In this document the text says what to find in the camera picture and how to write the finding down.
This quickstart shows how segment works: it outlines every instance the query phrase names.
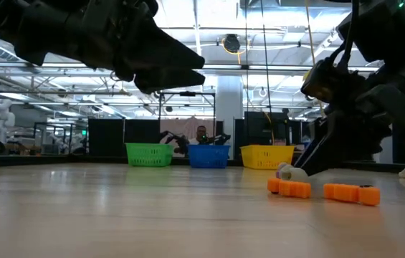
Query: pillar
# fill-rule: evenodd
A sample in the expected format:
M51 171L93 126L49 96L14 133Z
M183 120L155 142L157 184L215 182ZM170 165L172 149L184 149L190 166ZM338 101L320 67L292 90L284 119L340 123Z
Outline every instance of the pillar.
M229 157L234 157L234 119L242 119L244 85L240 76L219 76L216 87L216 120L224 121L224 133L231 136Z

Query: robot workstation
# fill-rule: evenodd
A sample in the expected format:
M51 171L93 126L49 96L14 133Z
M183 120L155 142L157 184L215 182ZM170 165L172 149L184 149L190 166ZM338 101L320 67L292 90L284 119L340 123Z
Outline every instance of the robot workstation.
M0 0L0 257L405 257L405 0Z

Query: ceiling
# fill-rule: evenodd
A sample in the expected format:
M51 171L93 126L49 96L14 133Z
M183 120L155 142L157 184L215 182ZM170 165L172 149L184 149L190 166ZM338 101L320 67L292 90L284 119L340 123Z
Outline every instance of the ceiling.
M264 95L263 90L267 90L269 86L271 105L275 109L291 107L292 117L302 117L303 114L305 117L312 117L318 114L318 104L307 101L299 91L305 71L290 72L281 66L311 66L311 46L317 61L328 57L342 43L335 27L350 13L351 8L350 4L334 4L321 0L310 3L311 35L304 0L158 0L159 11L155 21L166 33L202 55L207 66L276 66L276 70L271 71L269 77L260 71L249 71L248 79L245 70L229 72L229 76L237 76L244 85L245 106L248 103L249 108L253 105L261 109L268 105L268 97ZM230 54L219 44L227 34L237 34L242 45L241 50L245 50L243 54ZM158 113L156 97L140 93L133 83L114 82L108 71L66 67L64 63L75 61L54 54L48 54L45 62L57 64L38 68L38 73L25 67L13 67L13 62L22 60L16 57L10 44L0 40L0 90L57 92L65 89L90 93L66 97L46 94L11 95L17 102L38 102L41 105L37 106L49 114L62 117L73 115L74 118L77 118L74 116L76 113L80 114L80 117L94 115L155 118ZM366 63L356 47L349 65L372 67L374 70L379 66L377 63ZM217 87L223 87L218 84L217 77L227 75L226 70L206 69L200 72L206 75L204 85L169 92L216 92ZM110 105L92 109L77 104L83 99L99 105ZM61 102L69 105L54 104ZM200 96L175 95L166 104L173 106L172 112L163 112L167 118L191 115L205 118L213 115L212 101ZM64 115L53 111L72 114Z

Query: yellow basket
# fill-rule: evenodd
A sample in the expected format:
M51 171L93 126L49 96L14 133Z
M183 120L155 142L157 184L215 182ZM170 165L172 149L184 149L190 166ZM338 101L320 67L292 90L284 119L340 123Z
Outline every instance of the yellow basket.
M253 169L277 169L279 164L291 164L294 146L248 145L241 147L244 167Z

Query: person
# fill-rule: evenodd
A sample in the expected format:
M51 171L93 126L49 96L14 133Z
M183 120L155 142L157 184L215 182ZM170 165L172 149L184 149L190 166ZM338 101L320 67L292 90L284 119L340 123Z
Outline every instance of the person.
M196 137L189 139L189 144L201 144L207 139L207 128L203 125L197 127Z

